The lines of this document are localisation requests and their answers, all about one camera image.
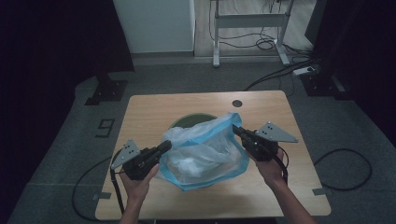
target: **black cable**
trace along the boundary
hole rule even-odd
[[[286,150],[285,149],[283,149],[283,147],[280,147],[280,146],[278,146],[280,149],[282,149],[282,151],[283,151],[283,153],[285,153],[285,155],[286,155],[286,159],[287,159],[287,161],[286,161],[286,168],[288,168],[288,166],[289,166],[289,155],[288,155],[288,153],[286,152]]]
[[[121,152],[121,149],[114,155],[111,163],[114,163],[114,160],[119,156],[120,152]],[[117,182],[117,178],[116,178],[116,173],[113,169],[110,169],[110,177],[111,177],[111,183],[113,183],[114,190],[116,191],[117,201],[119,203],[121,213],[123,214],[125,212],[125,208],[123,206],[122,197],[121,197],[121,193],[120,193],[120,187],[119,187],[119,183]]]
[[[286,48],[287,51],[292,51],[300,55],[310,56],[312,54],[312,50],[309,49],[295,49],[285,43],[283,43],[282,45]]]
[[[280,77],[277,77],[277,80],[279,80],[279,85],[277,85],[277,89],[280,90],[280,88],[282,87],[282,79],[280,79]]]
[[[211,31],[211,12],[212,12],[212,4],[209,3],[209,35],[210,35],[210,38],[211,38],[212,40],[215,40],[215,38],[214,38],[213,35],[212,35],[212,31]],[[261,47],[260,47],[260,44],[267,43],[267,42],[270,41],[270,40],[267,40],[267,39],[263,39],[263,38],[262,38],[262,36],[263,36],[262,31],[261,31],[259,34],[252,33],[252,34],[239,35],[239,36],[233,36],[233,37],[223,37],[223,36],[220,36],[220,35],[219,35],[219,39],[236,39],[236,38],[241,38],[241,37],[245,37],[245,36],[249,36],[249,35],[259,35],[259,36],[261,37],[261,39],[259,39],[258,41],[256,41],[256,44],[255,44],[255,45],[250,45],[250,46],[236,46],[236,45],[229,44],[229,43],[223,42],[223,41],[219,41],[219,43],[220,43],[220,44],[224,44],[224,45],[228,45],[228,46],[231,46],[231,47],[237,48],[237,49],[249,49],[249,48],[254,48],[254,47],[258,47],[259,49],[267,49],[267,48],[261,48]]]
[[[294,80],[291,74],[289,74],[290,80],[291,80],[291,93],[287,94],[286,97],[290,97],[294,94]]]
[[[270,3],[270,13],[272,13],[272,9],[273,9],[273,7],[274,7],[274,3],[275,3],[275,0],[273,0],[272,5],[271,5],[271,3]]]
[[[278,0],[278,2],[279,2],[279,10],[277,11],[277,13],[280,12],[280,7],[282,6],[282,0]]]
[[[363,186],[365,183],[367,183],[367,181],[369,181],[369,179],[371,178],[372,173],[373,173],[373,168],[372,168],[371,163],[370,163],[363,155],[361,155],[359,152],[357,152],[357,151],[355,151],[355,150],[352,150],[352,149],[349,149],[349,148],[338,148],[338,149],[336,149],[336,150],[333,150],[333,151],[330,151],[330,152],[324,154],[322,157],[320,157],[317,161],[314,162],[314,165],[317,165],[320,161],[322,161],[324,158],[328,157],[329,155],[333,154],[334,152],[339,152],[339,151],[349,151],[349,152],[353,152],[353,153],[357,154],[358,156],[360,156],[365,162],[367,162],[367,164],[368,164],[368,166],[369,166],[369,174],[366,176],[366,178],[364,178],[363,181],[361,181],[359,184],[357,184],[356,186],[351,187],[351,188],[338,188],[338,187],[330,186],[330,185],[325,184],[325,183],[323,183],[323,182],[320,182],[320,183],[321,183],[324,187],[327,187],[327,188],[329,188],[329,189],[340,190],[340,191],[349,191],[349,190],[353,190],[353,189],[358,189],[358,188],[360,188],[360,187]]]
[[[248,91],[248,90],[250,90],[250,88],[252,88],[253,86],[255,86],[255,85],[257,85],[257,84],[259,84],[259,83],[261,83],[261,82],[263,82],[263,81],[265,81],[265,80],[268,80],[268,79],[270,79],[270,78],[282,77],[282,76],[285,76],[285,75],[287,75],[287,74],[290,74],[290,73],[292,73],[293,70],[298,69],[298,68],[305,67],[305,66],[307,66],[307,65],[309,65],[309,64],[311,64],[311,63],[314,63],[315,61],[316,61],[316,60],[307,60],[307,61],[305,61],[305,62],[296,63],[296,64],[293,64],[293,65],[290,66],[290,67],[286,67],[286,68],[282,68],[282,69],[280,69],[280,70],[277,70],[277,71],[275,71],[275,72],[273,72],[273,73],[271,73],[271,74],[268,74],[268,75],[266,75],[266,76],[264,76],[264,77],[261,77],[261,78],[257,79],[256,81],[252,82],[250,85],[248,85],[248,86],[244,89],[244,91]],[[287,73],[274,76],[274,75],[276,75],[276,74],[278,74],[278,73],[284,72],[284,71],[289,70],[289,69],[290,69],[290,71],[287,72]]]
[[[233,0],[233,9],[235,9],[235,11],[239,14],[239,11],[235,7],[235,0]]]
[[[288,168],[285,166],[285,164],[283,164],[283,161],[272,150],[270,150],[270,152],[272,153],[273,160],[276,161],[276,163],[280,166],[280,169],[282,169],[282,177],[285,180],[286,185],[288,185]]]
[[[265,8],[266,8],[266,5],[268,5],[268,0],[266,0],[266,1],[264,2],[264,4],[262,5],[262,13],[264,13],[264,10],[265,10]]]
[[[76,214],[77,214],[79,217],[82,217],[82,218],[84,218],[85,220],[96,221],[96,222],[102,222],[102,221],[103,221],[103,220],[99,220],[99,219],[97,219],[97,218],[86,217],[86,216],[82,215],[82,214],[78,211],[78,209],[77,209],[77,207],[76,207],[76,203],[75,203],[75,195],[76,195],[77,186],[78,186],[79,182],[81,181],[81,179],[84,178],[84,176],[87,175],[91,170],[93,170],[93,169],[96,168],[98,165],[100,165],[100,164],[102,164],[103,162],[108,161],[108,160],[110,160],[110,159],[111,159],[111,157],[107,157],[107,158],[105,158],[104,160],[99,161],[98,163],[96,163],[93,167],[91,167],[88,171],[86,171],[86,172],[79,178],[79,180],[77,181],[76,185],[75,185],[74,188],[73,188],[73,193],[72,193],[72,206],[73,206],[73,210],[76,212]]]
[[[264,30],[264,27],[262,27],[262,30],[260,31],[260,37],[262,38],[262,39],[266,39],[266,38],[268,38],[268,39],[271,39],[271,40],[275,40],[273,37],[271,37],[270,35],[265,35],[263,32],[264,31],[269,31],[269,30],[271,30],[272,28],[274,28],[274,27],[270,27],[268,30]]]
[[[306,58],[306,59],[310,59],[310,57],[309,56],[305,56],[305,55],[301,55],[301,56],[293,56],[293,57],[291,57],[291,61],[293,62],[293,64],[296,64],[297,62],[295,62],[294,61],[294,59],[296,59],[296,58]]]
[[[116,153],[116,155],[114,156],[114,158],[117,158],[118,154],[120,154],[120,151],[118,151],[118,152]],[[94,222],[107,222],[107,220],[100,220],[100,219],[97,219],[97,218],[86,217],[86,216],[82,215],[82,214],[78,211],[78,209],[77,209],[77,207],[76,207],[75,195],[76,195],[76,190],[77,190],[78,184],[79,184],[79,182],[81,182],[81,180],[85,177],[85,175],[87,175],[91,170],[93,170],[94,168],[96,168],[98,165],[100,165],[100,164],[102,164],[103,162],[108,161],[108,160],[110,160],[110,159],[111,159],[111,157],[107,157],[107,158],[105,158],[104,160],[99,161],[98,163],[96,163],[96,164],[95,164],[93,167],[91,167],[89,170],[87,170],[87,171],[78,179],[76,185],[75,185],[74,188],[73,188],[73,193],[72,193],[72,206],[73,206],[73,210],[76,212],[76,214],[77,214],[79,217],[81,217],[81,218],[83,218],[83,219],[85,219],[85,220],[94,221]],[[118,188],[118,184],[117,184],[116,194],[120,194],[120,188]],[[121,197],[119,197],[119,195],[117,196],[117,199],[119,200],[119,204],[120,204],[120,202],[121,202],[121,204],[120,204],[120,206],[122,206],[121,212],[123,213],[122,199],[121,199]],[[146,221],[143,221],[143,220],[138,220],[138,223],[146,224],[147,222],[146,222]]]

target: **power strip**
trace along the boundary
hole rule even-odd
[[[311,66],[305,67],[305,68],[300,68],[296,69],[293,71],[294,76],[300,76],[300,75],[312,75],[315,73],[315,69]]]

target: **metal frame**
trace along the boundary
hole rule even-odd
[[[280,27],[278,39],[274,40],[277,53],[283,65],[290,65],[288,56],[285,53],[283,38],[288,27],[291,8],[294,0],[290,0],[285,14],[250,14],[250,15],[220,15],[219,0],[216,1],[215,12],[215,40],[213,44],[213,66],[220,66],[219,59],[219,29],[221,28],[248,28],[248,27]]]

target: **white wall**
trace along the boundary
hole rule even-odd
[[[193,51],[193,0],[113,0],[131,53]]]

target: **gray carpet floor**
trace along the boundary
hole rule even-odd
[[[90,78],[76,87],[76,100],[46,157],[26,185],[9,223],[90,223],[73,210],[71,196],[79,177],[97,162],[111,156],[129,98],[139,94],[242,91],[254,80],[282,68],[281,63],[210,63],[138,65],[135,73],[110,74],[128,80],[120,102],[84,105],[97,81]],[[281,89],[289,102],[313,161],[337,148],[352,148],[369,159],[371,179],[360,189],[328,189],[332,213],[316,217],[320,223],[396,223],[396,150],[353,101],[308,97],[297,77],[263,82],[251,91]],[[114,119],[108,138],[96,135],[102,119]],[[93,169],[76,192],[78,210],[93,217],[96,195],[102,189],[106,161]],[[321,181],[340,188],[359,183],[367,164],[350,152],[331,155],[316,166]],[[276,219],[286,223],[283,217]]]

